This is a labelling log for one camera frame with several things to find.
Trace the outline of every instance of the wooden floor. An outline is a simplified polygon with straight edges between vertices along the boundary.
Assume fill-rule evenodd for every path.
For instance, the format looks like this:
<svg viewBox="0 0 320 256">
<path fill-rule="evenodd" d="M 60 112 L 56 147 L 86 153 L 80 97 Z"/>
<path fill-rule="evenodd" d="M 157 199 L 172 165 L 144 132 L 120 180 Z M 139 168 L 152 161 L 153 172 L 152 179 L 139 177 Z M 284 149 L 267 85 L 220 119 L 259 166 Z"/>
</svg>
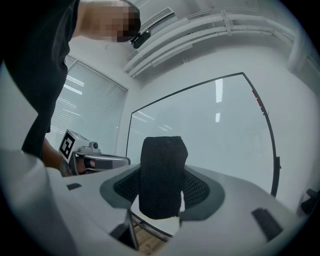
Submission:
<svg viewBox="0 0 320 256">
<path fill-rule="evenodd" d="M 139 226 L 136 226 L 134 231 L 139 245 L 139 254 L 142 256 L 155 255 L 166 244 Z"/>
</svg>

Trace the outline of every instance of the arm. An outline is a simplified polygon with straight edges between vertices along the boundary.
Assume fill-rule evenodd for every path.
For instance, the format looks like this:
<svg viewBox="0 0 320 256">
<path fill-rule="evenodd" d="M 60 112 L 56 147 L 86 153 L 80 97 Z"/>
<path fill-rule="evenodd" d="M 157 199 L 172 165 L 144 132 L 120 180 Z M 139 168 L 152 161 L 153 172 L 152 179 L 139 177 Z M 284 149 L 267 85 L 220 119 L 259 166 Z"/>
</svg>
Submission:
<svg viewBox="0 0 320 256">
<path fill-rule="evenodd" d="M 64 160 L 62 155 L 50 145 L 46 138 L 44 138 L 43 142 L 42 160 L 46 167 L 55 168 L 57 170 L 60 170 Z"/>
</svg>

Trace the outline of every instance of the window blinds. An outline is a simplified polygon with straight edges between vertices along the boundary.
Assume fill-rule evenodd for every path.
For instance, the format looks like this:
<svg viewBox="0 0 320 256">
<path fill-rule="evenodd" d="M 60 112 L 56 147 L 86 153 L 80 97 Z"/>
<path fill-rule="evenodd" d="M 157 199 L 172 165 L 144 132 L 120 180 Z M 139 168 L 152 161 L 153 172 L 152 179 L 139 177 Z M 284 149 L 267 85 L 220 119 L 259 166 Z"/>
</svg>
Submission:
<svg viewBox="0 0 320 256">
<path fill-rule="evenodd" d="M 98 142 L 102 153 L 114 154 L 127 90 L 75 61 L 69 56 L 65 59 L 68 76 L 56 101 L 51 133 L 46 138 L 58 150 L 66 129 L 70 129 Z"/>
</svg>

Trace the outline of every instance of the whiteboard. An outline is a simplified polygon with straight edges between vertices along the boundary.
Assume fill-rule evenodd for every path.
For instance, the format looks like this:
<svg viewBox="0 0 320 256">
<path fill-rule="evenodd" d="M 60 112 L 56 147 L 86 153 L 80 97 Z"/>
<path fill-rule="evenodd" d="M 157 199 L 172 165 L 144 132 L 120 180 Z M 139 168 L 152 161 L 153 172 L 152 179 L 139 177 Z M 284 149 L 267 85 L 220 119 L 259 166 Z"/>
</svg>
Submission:
<svg viewBox="0 0 320 256">
<path fill-rule="evenodd" d="M 140 163 L 144 139 L 158 136 L 181 136 L 187 165 L 244 179 L 271 192 L 271 134 L 242 74 L 183 90 L 133 112 L 127 144 L 132 164 Z M 137 205 L 131 209 L 140 215 Z"/>
</svg>

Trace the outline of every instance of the black fabric cover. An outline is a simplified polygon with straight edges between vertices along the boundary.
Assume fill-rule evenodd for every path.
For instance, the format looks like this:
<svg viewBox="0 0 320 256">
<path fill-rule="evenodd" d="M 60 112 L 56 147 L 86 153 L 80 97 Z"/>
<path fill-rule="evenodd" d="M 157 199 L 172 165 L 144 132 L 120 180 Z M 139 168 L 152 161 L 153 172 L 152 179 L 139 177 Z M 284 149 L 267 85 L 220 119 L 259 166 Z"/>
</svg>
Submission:
<svg viewBox="0 0 320 256">
<path fill-rule="evenodd" d="M 147 137 L 139 172 L 139 209 L 151 219 L 180 214 L 188 151 L 181 137 Z"/>
</svg>

